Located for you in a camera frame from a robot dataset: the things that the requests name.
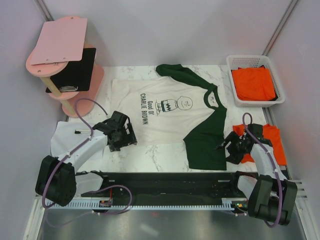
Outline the cream and green t-shirt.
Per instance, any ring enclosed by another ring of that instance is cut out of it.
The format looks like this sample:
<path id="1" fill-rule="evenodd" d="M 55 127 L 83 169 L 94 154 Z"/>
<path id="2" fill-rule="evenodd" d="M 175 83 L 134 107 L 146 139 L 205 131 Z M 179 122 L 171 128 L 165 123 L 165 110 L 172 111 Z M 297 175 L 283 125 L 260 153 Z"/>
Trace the cream and green t-shirt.
<path id="1" fill-rule="evenodd" d="M 111 109 L 129 116 L 141 146 L 184 143 L 188 166 L 227 168 L 224 140 L 227 109 L 218 87 L 180 64 L 161 64 L 154 79 L 114 79 Z"/>

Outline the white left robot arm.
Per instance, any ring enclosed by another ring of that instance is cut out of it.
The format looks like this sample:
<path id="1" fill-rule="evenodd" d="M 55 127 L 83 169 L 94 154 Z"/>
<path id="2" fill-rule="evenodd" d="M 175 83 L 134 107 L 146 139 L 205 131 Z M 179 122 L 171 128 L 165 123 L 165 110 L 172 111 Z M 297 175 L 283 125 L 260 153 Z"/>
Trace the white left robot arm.
<path id="1" fill-rule="evenodd" d="M 65 153 L 46 156 L 40 165 L 35 192 L 46 201 L 59 206 L 68 205 L 75 196 L 95 193 L 106 196 L 110 185 L 97 173 L 78 175 L 77 172 L 95 153 L 109 147 L 111 152 L 138 143 L 130 118 L 114 111 L 110 118 L 89 126 L 87 137 Z"/>

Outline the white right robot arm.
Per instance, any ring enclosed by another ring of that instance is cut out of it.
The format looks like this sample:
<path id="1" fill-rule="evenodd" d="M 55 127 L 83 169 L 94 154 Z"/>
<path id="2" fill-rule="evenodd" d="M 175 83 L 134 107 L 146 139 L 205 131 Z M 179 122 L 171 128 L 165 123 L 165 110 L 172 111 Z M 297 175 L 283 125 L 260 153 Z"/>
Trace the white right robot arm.
<path id="1" fill-rule="evenodd" d="M 235 197 L 243 194 L 248 200 L 250 217 L 263 220 L 270 228 L 290 223 L 298 187 L 282 173 L 271 140 L 263 135 L 263 126 L 251 123 L 239 136 L 232 131 L 216 149 L 227 149 L 227 161 L 238 164 L 249 154 L 256 165 L 257 176 L 236 172 L 236 180 L 229 184 Z"/>

